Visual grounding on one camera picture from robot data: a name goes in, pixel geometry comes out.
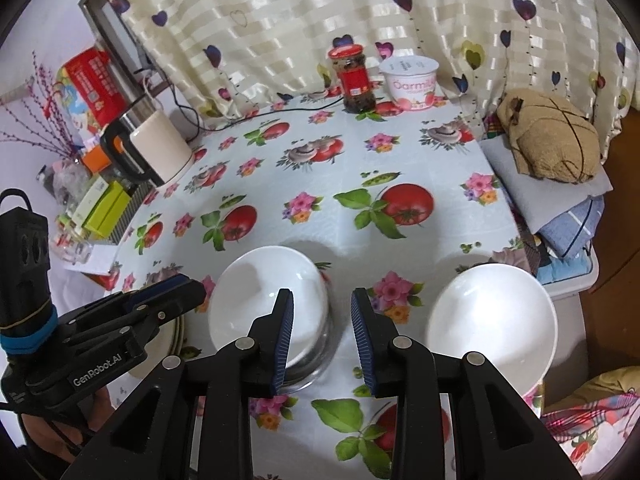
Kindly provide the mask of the person's left hand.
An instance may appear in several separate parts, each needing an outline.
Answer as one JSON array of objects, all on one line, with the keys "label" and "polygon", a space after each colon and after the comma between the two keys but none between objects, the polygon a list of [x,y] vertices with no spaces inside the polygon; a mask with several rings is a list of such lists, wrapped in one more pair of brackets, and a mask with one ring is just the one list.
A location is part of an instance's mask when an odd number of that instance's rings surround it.
[{"label": "person's left hand", "polygon": [[[86,425],[91,432],[98,432],[108,419],[114,414],[110,393],[107,388],[101,388],[93,395],[92,409],[88,415]],[[21,415],[26,436],[29,436],[44,452],[62,458],[67,463],[73,463],[77,451],[82,447],[84,434],[62,422],[46,422],[43,418],[32,415]]]}]

